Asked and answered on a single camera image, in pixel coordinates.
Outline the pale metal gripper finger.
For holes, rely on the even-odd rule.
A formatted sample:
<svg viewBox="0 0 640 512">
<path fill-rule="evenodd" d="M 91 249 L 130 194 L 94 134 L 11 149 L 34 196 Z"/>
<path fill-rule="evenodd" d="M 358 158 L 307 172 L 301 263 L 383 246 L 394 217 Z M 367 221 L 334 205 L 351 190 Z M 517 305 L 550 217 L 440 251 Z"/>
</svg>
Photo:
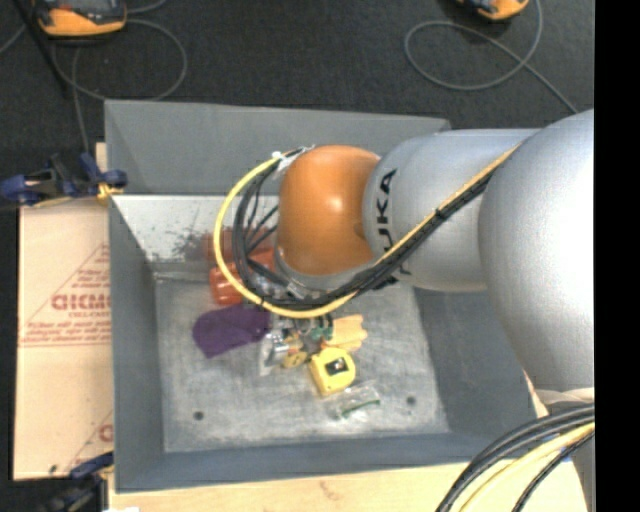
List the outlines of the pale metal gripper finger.
<svg viewBox="0 0 640 512">
<path fill-rule="evenodd" d="M 281 331 L 269 332 L 260 341 L 258 371 L 261 377 L 270 375 L 282 365 L 289 351 Z"/>
</svg>

